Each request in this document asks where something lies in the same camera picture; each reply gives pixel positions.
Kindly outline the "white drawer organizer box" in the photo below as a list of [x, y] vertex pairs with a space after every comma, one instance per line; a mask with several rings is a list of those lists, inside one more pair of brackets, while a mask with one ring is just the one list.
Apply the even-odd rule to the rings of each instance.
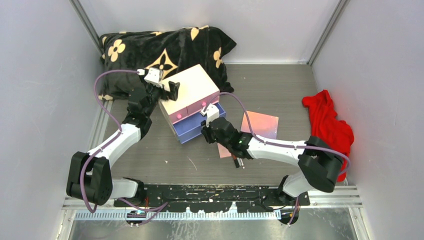
[[[196, 100], [201, 100], [209, 95], [218, 97], [220, 92], [219, 88], [199, 64], [164, 79], [162, 82], [166, 90], [169, 89], [168, 81], [180, 83], [177, 101], [160, 100], [159, 102], [160, 110], [170, 125], [171, 130], [172, 124], [168, 116], [170, 110], [187, 107]], [[219, 109], [220, 114], [223, 115], [224, 111], [218, 102], [214, 105]]]

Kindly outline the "holographic pink palette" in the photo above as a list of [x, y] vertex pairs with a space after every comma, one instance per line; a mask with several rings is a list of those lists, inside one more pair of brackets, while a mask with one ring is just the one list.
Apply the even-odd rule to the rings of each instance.
[[269, 139], [277, 138], [279, 118], [277, 116], [247, 111], [253, 132]]

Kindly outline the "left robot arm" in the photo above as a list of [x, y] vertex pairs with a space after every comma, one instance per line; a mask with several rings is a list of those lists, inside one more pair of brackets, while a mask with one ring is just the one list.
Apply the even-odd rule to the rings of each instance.
[[111, 168], [129, 147], [146, 136], [152, 125], [150, 116], [158, 101], [178, 99], [180, 85], [170, 81], [169, 89], [165, 89], [146, 83], [144, 88], [133, 89], [127, 114], [118, 130], [100, 146], [89, 152], [78, 151], [72, 156], [66, 194], [97, 206], [111, 199], [123, 199], [135, 207], [141, 206], [147, 197], [144, 183], [129, 177], [114, 179]]

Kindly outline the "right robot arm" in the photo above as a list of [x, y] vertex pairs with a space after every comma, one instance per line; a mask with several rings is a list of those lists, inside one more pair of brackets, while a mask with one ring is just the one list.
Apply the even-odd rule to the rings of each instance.
[[299, 172], [283, 177], [277, 198], [291, 205], [301, 194], [318, 190], [334, 191], [342, 170], [343, 159], [320, 138], [306, 141], [269, 139], [250, 132], [238, 131], [225, 118], [201, 122], [201, 133], [209, 143], [218, 143], [239, 159], [267, 159], [299, 168]]

